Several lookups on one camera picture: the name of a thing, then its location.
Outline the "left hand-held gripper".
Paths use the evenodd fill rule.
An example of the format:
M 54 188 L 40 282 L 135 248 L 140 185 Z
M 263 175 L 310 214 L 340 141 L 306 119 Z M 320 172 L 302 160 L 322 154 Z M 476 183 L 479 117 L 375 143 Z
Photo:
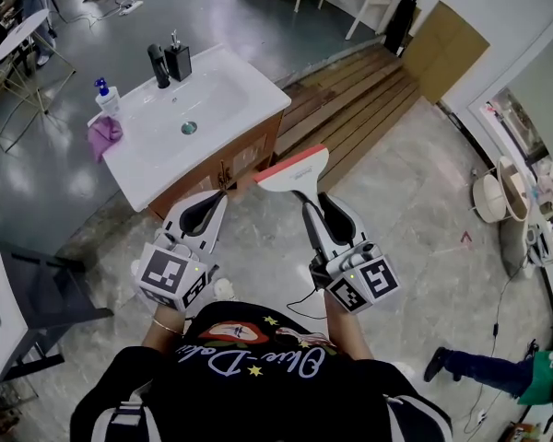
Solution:
M 218 265 L 209 254 L 218 240 L 228 205 L 222 190 L 204 191 L 177 202 L 152 243 L 132 264 L 135 285 L 144 298 L 185 312 L 207 285 Z M 200 243 L 200 251 L 184 243 Z

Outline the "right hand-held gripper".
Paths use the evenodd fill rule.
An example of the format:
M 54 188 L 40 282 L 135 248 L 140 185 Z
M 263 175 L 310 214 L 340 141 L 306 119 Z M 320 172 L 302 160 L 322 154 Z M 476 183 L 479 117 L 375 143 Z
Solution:
M 318 200 L 324 217 L 311 201 L 302 205 L 303 223 L 317 252 L 309 265 L 315 287 L 329 293 L 351 314 L 378 305 L 397 292 L 400 284 L 392 265 L 375 243 L 366 240 L 358 214 L 326 192 L 320 192 Z M 330 237 L 338 245 L 355 247 L 331 259 Z

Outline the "white squeegee with red blade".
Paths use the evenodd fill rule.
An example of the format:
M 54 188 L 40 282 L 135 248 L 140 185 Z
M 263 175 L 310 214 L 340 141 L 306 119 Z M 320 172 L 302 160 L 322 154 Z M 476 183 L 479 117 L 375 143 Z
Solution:
M 255 174 L 253 181 L 269 192 L 297 192 L 319 207 L 317 183 L 328 159 L 327 147 L 314 145 Z

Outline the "person's right forearm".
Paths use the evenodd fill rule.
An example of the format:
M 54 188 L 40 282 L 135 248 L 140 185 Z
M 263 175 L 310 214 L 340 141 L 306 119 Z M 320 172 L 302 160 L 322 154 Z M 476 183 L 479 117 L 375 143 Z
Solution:
M 324 293 L 324 306 L 329 340 L 354 360 L 373 360 L 358 318 L 346 311 L 329 293 Z

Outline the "person's left white shoe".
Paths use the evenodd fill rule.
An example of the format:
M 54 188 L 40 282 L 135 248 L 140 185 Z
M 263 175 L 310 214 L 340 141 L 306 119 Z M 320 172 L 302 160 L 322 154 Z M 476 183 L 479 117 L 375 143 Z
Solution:
M 214 283 L 214 296 L 216 301 L 237 301 L 233 284 L 226 278 L 219 278 Z

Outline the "white basin table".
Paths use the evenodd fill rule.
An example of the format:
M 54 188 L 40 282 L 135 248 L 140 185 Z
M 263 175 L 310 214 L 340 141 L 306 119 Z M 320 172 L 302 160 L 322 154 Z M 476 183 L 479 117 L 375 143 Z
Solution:
M 194 55 L 192 73 L 158 88 L 150 78 L 120 99 L 122 139 L 103 159 L 137 212 L 188 170 L 284 110 L 291 99 L 247 61 L 219 44 Z M 184 135 L 184 122 L 197 131 Z

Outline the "wooden plank platform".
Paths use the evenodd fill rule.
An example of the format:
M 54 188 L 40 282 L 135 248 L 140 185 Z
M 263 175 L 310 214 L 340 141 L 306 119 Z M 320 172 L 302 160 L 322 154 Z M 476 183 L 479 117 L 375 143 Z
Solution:
M 375 44 L 290 84 L 272 164 L 318 144 L 329 159 L 318 189 L 333 188 L 420 98 L 401 59 Z

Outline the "white pump bottle blue cap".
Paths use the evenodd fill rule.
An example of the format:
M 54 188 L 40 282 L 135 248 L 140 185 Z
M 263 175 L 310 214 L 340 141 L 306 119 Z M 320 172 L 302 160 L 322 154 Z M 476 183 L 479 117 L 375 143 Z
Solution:
M 111 118 L 117 118 L 121 111 L 117 87 L 110 86 L 103 77 L 97 79 L 94 86 L 98 89 L 95 100 L 101 111 Z

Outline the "black shelf rack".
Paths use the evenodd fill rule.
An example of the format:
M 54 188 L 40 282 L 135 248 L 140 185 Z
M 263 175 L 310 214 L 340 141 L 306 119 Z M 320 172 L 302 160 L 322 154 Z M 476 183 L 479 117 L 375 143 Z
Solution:
M 77 324 L 107 319 L 113 312 L 93 304 L 82 262 L 22 249 L 1 240 L 0 252 L 29 327 L 21 354 L 2 383 L 61 365 L 65 358 L 57 348 L 60 339 Z

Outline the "black faucet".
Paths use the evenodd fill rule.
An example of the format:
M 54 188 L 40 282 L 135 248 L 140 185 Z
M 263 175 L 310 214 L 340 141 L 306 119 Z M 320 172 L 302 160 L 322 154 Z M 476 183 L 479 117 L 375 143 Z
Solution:
M 165 89 L 170 85 L 170 75 L 165 64 L 164 54 L 157 44 L 150 44 L 147 47 L 147 54 L 150 59 L 158 88 Z

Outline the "black square soap dispenser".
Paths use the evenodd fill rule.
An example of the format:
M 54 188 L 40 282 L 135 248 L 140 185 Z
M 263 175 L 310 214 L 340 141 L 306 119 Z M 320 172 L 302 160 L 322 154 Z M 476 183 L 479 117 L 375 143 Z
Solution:
M 176 29 L 171 33 L 171 44 L 164 49 L 164 54 L 171 78 L 182 82 L 191 75 L 190 48 L 178 39 Z

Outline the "person's black printed shirt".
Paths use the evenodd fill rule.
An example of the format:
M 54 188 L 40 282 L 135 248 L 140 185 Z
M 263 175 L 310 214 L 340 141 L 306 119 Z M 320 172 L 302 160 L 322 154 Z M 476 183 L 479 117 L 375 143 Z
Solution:
M 394 365 L 354 360 L 259 305 L 203 307 L 175 349 L 129 346 L 70 442 L 453 442 L 450 417 Z

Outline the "beige round hoop tray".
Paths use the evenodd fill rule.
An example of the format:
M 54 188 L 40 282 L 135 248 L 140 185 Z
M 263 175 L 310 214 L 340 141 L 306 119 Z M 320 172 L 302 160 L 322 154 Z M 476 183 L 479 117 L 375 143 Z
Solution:
M 508 157 L 501 156 L 497 163 L 497 177 L 508 214 L 515 221 L 524 222 L 530 212 L 530 200 L 522 174 Z

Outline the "brown cardboard sheet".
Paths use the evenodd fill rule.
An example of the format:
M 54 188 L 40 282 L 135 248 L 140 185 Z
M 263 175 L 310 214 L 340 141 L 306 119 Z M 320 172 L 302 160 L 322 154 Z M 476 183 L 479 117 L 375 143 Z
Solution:
M 438 2 L 402 52 L 403 66 L 418 81 L 421 95 L 435 104 L 488 47 L 469 23 Z

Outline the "round white side table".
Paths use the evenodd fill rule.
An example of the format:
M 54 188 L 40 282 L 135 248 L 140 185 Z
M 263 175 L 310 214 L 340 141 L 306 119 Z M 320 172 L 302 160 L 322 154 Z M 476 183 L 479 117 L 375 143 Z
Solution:
M 76 73 L 75 67 L 60 54 L 51 43 L 38 33 L 38 28 L 40 28 L 43 23 L 47 23 L 49 15 L 50 11 L 48 9 L 43 9 L 24 19 L 8 33 L 0 44 L 0 63 L 4 61 L 8 62 L 7 69 L 0 69 L 1 87 L 18 99 L 18 104 L 6 116 L 0 128 L 0 148 L 5 154 L 8 154 L 9 151 L 18 144 L 38 115 L 50 115 L 50 110 L 54 101 L 59 97 L 62 89 Z M 37 42 L 41 46 L 49 48 L 53 52 L 52 56 L 56 56 L 68 68 L 66 76 L 59 79 L 58 86 L 54 88 L 42 87 L 38 81 L 35 82 L 33 87 L 30 85 L 32 78 L 37 76 L 38 70 L 38 53 L 36 52 Z M 24 63 L 28 61 L 30 55 L 33 57 L 34 67 L 30 76 L 23 76 L 18 71 L 18 67 L 15 63 L 15 52 L 20 52 L 20 56 Z M 34 112 L 30 115 L 29 120 L 18 136 L 12 140 L 9 145 L 5 145 L 3 143 L 5 139 L 3 137 L 3 131 L 21 105 L 31 106 Z

